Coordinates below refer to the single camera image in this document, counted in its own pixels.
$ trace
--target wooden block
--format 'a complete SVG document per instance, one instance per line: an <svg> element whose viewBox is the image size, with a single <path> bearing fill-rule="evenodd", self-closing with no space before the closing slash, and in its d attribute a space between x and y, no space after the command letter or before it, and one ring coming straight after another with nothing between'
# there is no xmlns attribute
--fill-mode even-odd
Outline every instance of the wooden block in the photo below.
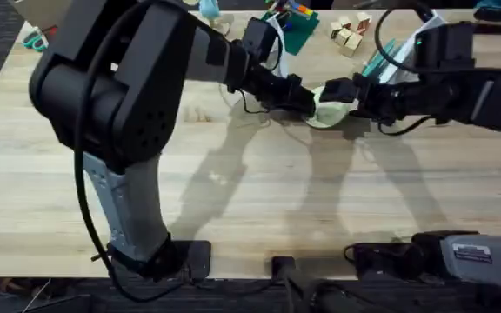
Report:
<svg viewBox="0 0 501 313"><path fill-rule="evenodd" d="M337 33L342 29L341 24L338 22L330 23L330 39L336 39Z"/></svg>
<svg viewBox="0 0 501 313"><path fill-rule="evenodd" d="M357 20L358 20L357 33L362 36L369 29L369 26L371 25L372 16L364 12L358 12Z"/></svg>
<svg viewBox="0 0 501 313"><path fill-rule="evenodd" d="M351 30L351 20L347 16L340 16L337 20L342 28Z"/></svg>
<svg viewBox="0 0 501 313"><path fill-rule="evenodd" d="M345 43L347 43L347 40L349 37L353 35L353 32L347 29L341 29L336 36L336 39L334 40L337 44L340 46L345 46Z"/></svg>
<svg viewBox="0 0 501 313"><path fill-rule="evenodd" d="M357 50L358 45L363 40L363 37L357 33L352 33L349 39L347 39L347 43L343 47L339 49L339 53L343 54L346 57L353 57L355 54L355 50Z"/></svg>

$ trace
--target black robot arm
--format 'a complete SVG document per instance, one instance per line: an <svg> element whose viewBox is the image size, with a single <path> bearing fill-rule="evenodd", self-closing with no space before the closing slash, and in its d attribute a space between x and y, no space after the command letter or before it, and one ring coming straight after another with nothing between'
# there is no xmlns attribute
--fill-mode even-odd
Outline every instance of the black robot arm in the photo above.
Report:
<svg viewBox="0 0 501 313"><path fill-rule="evenodd" d="M380 125L425 115L501 131L501 69L475 68L473 31L470 23L456 23L419 33L415 68L404 69L418 74L416 82L379 83L355 74L327 82L320 101L357 99L351 114Z"/></svg>
<svg viewBox="0 0 501 313"><path fill-rule="evenodd" d="M159 279L177 272L184 261L164 225L157 184L159 155L173 132L184 81L222 83L231 92L246 90L266 109L283 105L310 116L315 107L300 77L276 77L245 42L228 42L173 2L147 5L146 10L130 10L140 4L73 2L32 74L30 98L50 120L59 141L73 148L90 65L112 26L123 20L124 27L97 69L86 129L80 134L81 160L110 226L108 253L129 270ZM128 21L125 11L135 12ZM257 23L253 20L248 29ZM269 53L271 46L263 48ZM199 275L193 269L193 277L206 276L209 267L202 270Z"/></svg>

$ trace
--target black cable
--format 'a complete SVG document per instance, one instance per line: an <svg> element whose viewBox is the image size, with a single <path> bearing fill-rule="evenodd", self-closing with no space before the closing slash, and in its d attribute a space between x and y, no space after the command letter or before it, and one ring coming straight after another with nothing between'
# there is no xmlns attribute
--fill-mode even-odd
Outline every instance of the black cable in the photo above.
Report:
<svg viewBox="0 0 501 313"><path fill-rule="evenodd" d="M241 93L241 96L243 96L243 104L245 112L247 112L248 114L270 113L270 110L249 111L249 108L247 108L247 98L244 96L244 92L240 89L238 89L237 91L239 91Z"/></svg>
<svg viewBox="0 0 501 313"><path fill-rule="evenodd" d="M107 253L105 251L102 242L97 234L96 227L94 226L94 222L92 221L92 217L90 215L90 208L88 205L88 201L86 199L86 189L84 185L84 148L83 148L83 140L84 140L84 132L86 130L86 124L88 123L88 113L90 112L90 96L94 89L94 84L96 83L98 70L102 68L104 65L104 59L106 57L106 53L110 50L111 44L115 39L117 39L123 27L136 15L141 13L144 10L147 10L156 0L146 0L141 3L137 3L126 10L122 16L117 19L117 21L111 26L110 31L105 36L104 40L98 47L92 62L90 63L90 67L88 68L88 73L86 77L86 83L84 84L83 92L81 94L80 99L80 111L77 116L77 122L75 125L75 144L74 144L74 157L75 157L75 183L77 187L77 198L78 204L80 206L81 213L83 215L84 224L86 229L88 230L88 234L94 247L97 250L97 254L104 262L106 269L108 270L108 275L110 276L111 282L113 286L117 289L117 291L127 299L137 302L137 303L147 303L150 301L157 300L179 288L181 288L184 283L177 284L159 294L147 298L139 298L137 296L133 296L131 293L126 291L121 283L117 280L117 274L115 269L113 268L113 264L111 264L111 260L107 257Z"/></svg>
<svg viewBox="0 0 501 313"><path fill-rule="evenodd" d="M281 286L280 284L270 280L261 286L257 286L254 289L247 290L248 286L253 285L256 282L258 282L258 281L242 284L243 290L241 290L241 291L229 291L225 287L222 287L222 286L220 286L219 288L218 287L211 287L211 286L204 286L202 284L197 283L194 280L190 281L190 285L195 287L198 290L209 291L209 292L213 292L213 293L217 293L219 295L229 296L229 297L252 296L252 295L256 295L256 294L259 294L261 292L264 292L272 287Z"/></svg>
<svg viewBox="0 0 501 313"><path fill-rule="evenodd" d="M399 130L399 131L396 131L396 132L385 132L383 129L382 129L382 123L378 123L378 130L383 133L384 135L387 135L387 136L402 136L402 135L405 135L407 134L408 132L416 129L418 126L420 126L422 123L430 120L431 118L434 118L433 116L426 116L426 117L421 117L419 118L415 123L407 126L406 128L402 129L402 130Z"/></svg>
<svg viewBox="0 0 501 313"><path fill-rule="evenodd" d="M411 3L414 5L420 7L422 10L430 10L429 7L424 5L424 3L419 2L418 0L409 0ZM406 70L414 74L446 74L446 73L458 73L462 71L480 71L480 70L492 70L492 69L486 69L486 68L476 68L476 69L455 69L455 70L439 70L439 69L428 69L428 68L415 68L411 67L409 65L405 65L403 63L400 63L396 61L392 56L390 56L385 50L384 47L382 46L382 42L380 40L380 29L382 28L382 23L384 20L392 13L394 10L397 8L391 8L388 9L380 19L378 20L378 23L376 25L376 29L374 29L374 44L376 45L376 49L378 50L378 53L388 62L391 63L392 65L395 65L397 68L401 70Z"/></svg>
<svg viewBox="0 0 501 313"><path fill-rule="evenodd" d="M314 289L312 292L305 292L305 295L308 298L304 299L304 303L311 303L312 306L314 306L317 303L317 299L320 293L327 291L328 289L335 289L337 291L343 292L346 296L352 296L364 303L368 303L369 305L373 307L377 307L379 309L384 309L389 312L393 313L403 313L401 310L396 310L392 307L388 307L387 305L383 305L381 303L376 303L372 301L371 299L361 296L353 291L348 290L345 288L341 283L336 283L328 280L323 280L321 282L316 282L311 285L311 287Z"/></svg>
<svg viewBox="0 0 501 313"><path fill-rule="evenodd" d="M276 30L276 37L277 37L277 61L276 61L276 65L274 65L273 68L268 69L269 71L273 71L273 70L277 69L277 67L281 63L282 54L284 53L284 49L285 49L284 43L282 43L282 38L279 36L279 33L277 32L277 30Z"/></svg>
<svg viewBox="0 0 501 313"><path fill-rule="evenodd" d="M344 258L345 258L345 260L347 260L347 262L349 262L351 264L355 264L355 260L353 260L351 257L349 257L349 255L347 253L349 252L349 250L351 250L353 248L355 248L355 244L350 244L344 248Z"/></svg>

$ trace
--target table surface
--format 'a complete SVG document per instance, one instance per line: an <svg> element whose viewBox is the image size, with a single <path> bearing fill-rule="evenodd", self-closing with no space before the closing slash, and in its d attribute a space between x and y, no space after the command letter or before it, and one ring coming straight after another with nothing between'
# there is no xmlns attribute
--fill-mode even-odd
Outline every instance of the table surface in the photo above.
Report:
<svg viewBox="0 0 501 313"><path fill-rule="evenodd" d="M372 11L375 17L382 11ZM472 10L441 11L450 22ZM229 39L261 12L235 17ZM369 30L352 59L327 37L342 14L321 11L291 72L316 87L347 76L374 51ZM396 11L383 38L403 41L420 23ZM106 276L77 205L72 151L32 107L27 85L39 54L20 44L0 73L0 276ZM501 67L501 36L476 36L479 66ZM291 255L319 276L350 276L342 248L407 239L422 230L501 236L501 134L452 123L385 137L366 121L313 130L245 115L240 95L187 82L159 168L164 220L174 238L212 242L212 277L269 275L272 256ZM109 230L89 186L103 241Z"/></svg>

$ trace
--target label sticker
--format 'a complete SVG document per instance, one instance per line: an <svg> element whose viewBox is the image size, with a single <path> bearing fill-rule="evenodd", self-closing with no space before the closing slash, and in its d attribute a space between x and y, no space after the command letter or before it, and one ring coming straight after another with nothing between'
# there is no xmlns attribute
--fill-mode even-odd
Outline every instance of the label sticker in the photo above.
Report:
<svg viewBox="0 0 501 313"><path fill-rule="evenodd" d="M492 264L491 249L474 244L454 243L452 246L456 259Z"/></svg>

